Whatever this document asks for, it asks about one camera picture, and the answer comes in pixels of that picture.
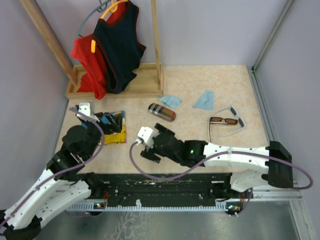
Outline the brown tortoise sunglasses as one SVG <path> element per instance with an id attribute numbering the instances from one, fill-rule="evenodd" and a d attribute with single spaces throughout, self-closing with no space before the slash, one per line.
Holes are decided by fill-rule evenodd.
<path id="1" fill-rule="evenodd" d="M 237 125 L 238 120 L 233 119 L 233 118 L 223 118 L 223 117 L 218 117 L 218 116 L 211 116 L 208 120 L 208 138 L 209 141 L 211 142 L 211 125 L 214 124 L 220 124 L 220 125 Z"/>

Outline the light blue cleaning cloth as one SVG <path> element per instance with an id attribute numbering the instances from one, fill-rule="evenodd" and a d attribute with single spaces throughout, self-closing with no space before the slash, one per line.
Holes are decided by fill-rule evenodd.
<path id="1" fill-rule="evenodd" d="M 214 109 L 214 92 L 206 90 L 193 105 L 193 108 L 212 111 Z"/>

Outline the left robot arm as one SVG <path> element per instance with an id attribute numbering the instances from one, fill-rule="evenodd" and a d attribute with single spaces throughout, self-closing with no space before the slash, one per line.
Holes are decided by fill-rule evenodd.
<path id="1" fill-rule="evenodd" d="M 62 146 L 34 185 L 12 207 L 1 210 L 0 227 L 7 240 L 33 240 L 53 218 L 87 198 L 99 198 L 106 184 L 94 172 L 78 172 L 102 150 L 106 122 L 77 113 L 81 125 L 71 127 Z"/>

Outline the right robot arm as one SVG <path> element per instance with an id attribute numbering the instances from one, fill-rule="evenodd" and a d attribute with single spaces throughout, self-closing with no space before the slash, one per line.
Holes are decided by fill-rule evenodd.
<path id="1" fill-rule="evenodd" d="M 257 148 L 231 147 L 203 140 L 182 141 L 175 133 L 161 124 L 155 129 L 142 126 L 137 139 L 144 145 L 143 158 L 159 163 L 162 157 L 192 168 L 228 167 L 239 169 L 233 172 L 223 185 L 223 192 L 235 198 L 250 188 L 269 185 L 279 189 L 291 189 L 293 170 L 292 156 L 278 141 Z"/>

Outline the blue yellow cartoon pouch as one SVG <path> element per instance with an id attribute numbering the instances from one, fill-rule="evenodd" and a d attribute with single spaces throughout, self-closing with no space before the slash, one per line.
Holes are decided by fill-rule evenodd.
<path id="1" fill-rule="evenodd" d="M 114 144 L 122 144 L 126 142 L 126 115 L 123 120 L 124 130 L 121 133 L 111 134 L 111 135 L 104 135 L 104 145 L 114 145 Z"/>

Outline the plaid glasses case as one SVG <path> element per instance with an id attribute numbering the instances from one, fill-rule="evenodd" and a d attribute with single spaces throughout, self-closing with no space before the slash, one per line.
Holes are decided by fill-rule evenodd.
<path id="1" fill-rule="evenodd" d="M 169 108 L 159 105 L 157 103 L 150 104 L 148 106 L 148 111 L 151 114 L 168 122 L 173 122 L 177 117 L 177 114 L 173 110 L 170 110 Z"/>

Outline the light blue cloth rear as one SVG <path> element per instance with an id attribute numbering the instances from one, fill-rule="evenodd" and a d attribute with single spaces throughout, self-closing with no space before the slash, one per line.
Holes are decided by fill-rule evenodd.
<path id="1" fill-rule="evenodd" d="M 164 107 L 170 107 L 172 109 L 176 109 L 182 102 L 180 98 L 173 95 L 164 95 L 157 100 L 163 103 Z"/>

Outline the wooden clothes rack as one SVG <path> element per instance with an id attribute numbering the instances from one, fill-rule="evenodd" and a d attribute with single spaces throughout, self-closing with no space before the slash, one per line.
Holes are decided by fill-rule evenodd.
<path id="1" fill-rule="evenodd" d="M 81 77 L 86 73 L 85 68 L 82 65 L 72 65 L 36 1 L 21 0 L 20 3 L 69 78 L 65 96 L 69 100 L 93 99 L 94 94 L 92 92 L 77 92 L 81 84 Z M 155 98 L 161 97 L 164 93 L 164 74 L 163 65 L 160 61 L 156 1 L 152 0 L 150 4 L 155 62 L 141 63 L 140 67 L 134 71 L 136 78 L 128 84 L 125 90 L 120 94 L 108 93 L 107 98 Z"/>

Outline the red tank top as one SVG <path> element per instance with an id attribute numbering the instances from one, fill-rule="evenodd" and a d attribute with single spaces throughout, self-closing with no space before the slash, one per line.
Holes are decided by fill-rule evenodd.
<path id="1" fill-rule="evenodd" d="M 86 73 L 81 78 L 80 93 L 93 93 L 94 97 L 101 100 L 107 94 L 106 63 L 98 47 L 91 52 L 93 34 L 78 37 L 74 40 L 71 57 L 78 60 Z"/>

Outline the navy tank top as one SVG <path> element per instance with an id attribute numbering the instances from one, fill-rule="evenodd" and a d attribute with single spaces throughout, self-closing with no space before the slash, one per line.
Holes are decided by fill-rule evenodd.
<path id="1" fill-rule="evenodd" d="M 99 19 L 92 39 L 103 55 L 106 71 L 106 92 L 120 94 L 137 77 L 146 46 L 138 41 L 137 20 L 139 7 L 125 3 L 124 12 L 113 23 Z"/>

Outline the grey blue hanger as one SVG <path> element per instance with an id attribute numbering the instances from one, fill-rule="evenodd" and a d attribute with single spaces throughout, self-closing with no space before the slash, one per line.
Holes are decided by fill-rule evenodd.
<path id="1" fill-rule="evenodd" d="M 81 37 L 83 37 L 82 35 L 81 35 L 81 31 L 82 31 L 82 29 L 83 29 L 83 27 L 85 26 L 85 24 L 87 23 L 87 21 L 90 19 L 90 17 L 93 15 L 93 14 L 95 14 L 96 12 L 98 12 L 98 13 L 103 13 L 106 9 L 107 9 L 107 5 L 108 5 L 108 3 L 110 2 L 111 0 L 105 0 L 105 1 L 102 1 L 102 0 L 100 0 L 99 1 L 99 5 L 96 7 L 96 8 L 94 8 L 87 16 L 86 16 L 86 18 L 82 21 L 82 23 L 80 24 L 80 26 L 79 26 L 79 28 L 78 28 L 78 30 L 77 30 L 77 32 L 76 32 L 76 38 L 81 38 Z"/>

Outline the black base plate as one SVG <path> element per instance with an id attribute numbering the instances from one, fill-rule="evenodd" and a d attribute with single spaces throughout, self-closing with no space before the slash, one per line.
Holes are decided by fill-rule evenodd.
<path id="1" fill-rule="evenodd" d="M 106 200 L 109 207 L 214 207 L 222 201 L 242 202 L 250 190 L 231 189 L 229 173 L 191 173 L 172 181 L 154 180 L 142 174 L 98 173 L 103 182 L 95 199 Z"/>

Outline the white frame sunglasses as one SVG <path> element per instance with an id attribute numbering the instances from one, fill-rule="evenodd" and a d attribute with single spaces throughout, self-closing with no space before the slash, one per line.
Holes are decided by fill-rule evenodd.
<path id="1" fill-rule="evenodd" d="M 231 133 L 227 133 L 227 134 L 224 134 L 224 135 L 221 135 L 221 136 L 218 136 L 218 138 L 225 138 L 225 137 L 229 137 L 229 136 L 232 136 L 234 134 L 237 134 L 241 131 L 243 131 L 246 127 L 247 127 L 247 124 L 246 122 L 244 121 L 244 119 L 240 116 L 240 114 L 238 113 L 237 109 L 233 106 L 233 105 L 229 105 L 229 106 L 226 106 L 224 108 L 221 108 L 219 110 L 216 110 L 215 112 L 213 112 L 210 117 L 218 117 L 217 114 L 220 113 L 220 112 L 223 112 L 223 111 L 229 111 L 232 115 L 233 115 L 233 118 L 231 119 L 236 119 L 238 120 L 238 124 L 240 126 L 239 129 L 231 132 Z"/>

